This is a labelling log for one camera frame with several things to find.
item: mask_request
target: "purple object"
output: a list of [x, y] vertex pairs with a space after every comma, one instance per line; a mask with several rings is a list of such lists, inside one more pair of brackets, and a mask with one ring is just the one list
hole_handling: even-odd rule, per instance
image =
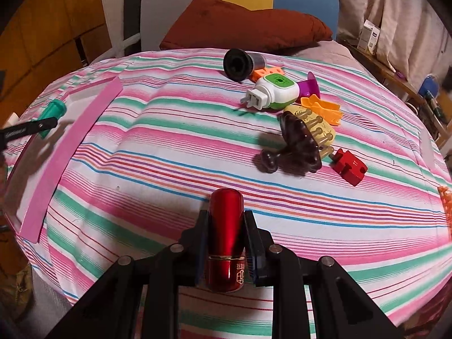
[[311, 71], [308, 72], [308, 80], [300, 81], [297, 84], [300, 88], [300, 94], [298, 95], [298, 98], [310, 97], [312, 94], [315, 94], [320, 99], [319, 84], [317, 83], [317, 79]]
[[402, 74], [400, 71], [396, 71], [395, 74], [402, 80], [406, 81], [406, 76]]

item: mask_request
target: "black clamp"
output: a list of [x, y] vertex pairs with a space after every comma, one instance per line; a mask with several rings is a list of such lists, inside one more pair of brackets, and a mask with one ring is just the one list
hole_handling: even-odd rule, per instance
[[28, 121], [15, 126], [6, 127], [0, 130], [0, 151], [7, 148], [10, 141], [22, 138], [27, 135], [53, 129], [58, 125], [55, 117], [44, 118], [37, 121]]
[[[148, 285], [142, 339], [176, 339], [178, 287], [196, 286], [207, 256], [209, 213], [179, 242], [140, 260], [120, 257], [48, 334], [47, 339], [133, 338], [144, 285]], [[273, 286], [273, 339], [309, 339], [305, 285], [310, 288], [319, 339], [402, 339], [372, 299], [329, 256], [299, 258], [257, 228], [244, 213], [248, 268], [256, 286]]]

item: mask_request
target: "red wooden block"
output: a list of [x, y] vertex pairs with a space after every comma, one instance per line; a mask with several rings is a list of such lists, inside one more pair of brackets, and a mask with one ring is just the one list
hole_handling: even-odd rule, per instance
[[358, 185], [364, 178], [364, 174], [368, 171], [367, 166], [353, 155], [349, 150], [345, 153], [342, 149], [338, 149], [333, 157], [336, 164], [333, 169], [340, 176], [353, 186]]

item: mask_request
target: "orange plastic piece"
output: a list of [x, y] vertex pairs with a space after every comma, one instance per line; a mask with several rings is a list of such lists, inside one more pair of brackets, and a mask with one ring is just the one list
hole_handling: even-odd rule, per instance
[[439, 196], [441, 197], [442, 207], [444, 208], [444, 214], [446, 214], [447, 226], [449, 227], [449, 235], [452, 239], [452, 192], [449, 188], [439, 186]]
[[300, 98], [301, 105], [322, 116], [330, 125], [339, 125], [343, 113], [339, 111], [340, 105], [319, 99], [315, 94]]
[[260, 78], [263, 78], [265, 75], [268, 74], [281, 74], [284, 75], [283, 69], [280, 67], [265, 67], [263, 69], [254, 70], [251, 74], [251, 80], [254, 82], [257, 82]]

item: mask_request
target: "bed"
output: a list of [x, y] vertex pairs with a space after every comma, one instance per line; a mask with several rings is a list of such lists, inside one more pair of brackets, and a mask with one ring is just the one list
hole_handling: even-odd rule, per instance
[[[422, 123], [334, 41], [292, 57], [265, 55], [295, 80], [315, 74], [322, 99], [344, 112], [334, 147], [351, 150], [369, 171], [355, 188], [327, 158], [303, 178], [261, 173], [256, 155], [283, 144], [277, 113], [240, 105], [252, 83], [222, 74], [224, 53], [154, 50], [98, 62], [55, 81], [28, 108], [24, 121], [97, 82], [119, 78], [123, 86], [63, 173], [40, 242], [18, 238], [34, 271], [75, 303], [119, 256], [141, 258], [175, 242], [212, 191], [232, 186], [278, 243], [311, 259], [333, 256], [402, 324], [452, 272], [437, 190], [452, 182], [432, 139], [420, 141]], [[10, 172], [28, 140], [6, 151]], [[249, 284], [231, 295], [182, 289], [181, 337], [269, 337], [271, 297], [270, 288]]]
[[[123, 21], [124, 38], [139, 43], [127, 48], [127, 54], [139, 51], [159, 51], [160, 42], [172, 24], [186, 9], [192, 0], [124, 0]], [[338, 27], [338, 0], [225, 0], [247, 7], [250, 10], [265, 8], [283, 8], [308, 13], [316, 16], [333, 32], [333, 40], [302, 49], [291, 50], [287, 55], [321, 60], [331, 64], [352, 67], [370, 73], [350, 54], [350, 51], [335, 41]], [[114, 57], [123, 47], [115, 47], [109, 54], [102, 55], [96, 61]]]

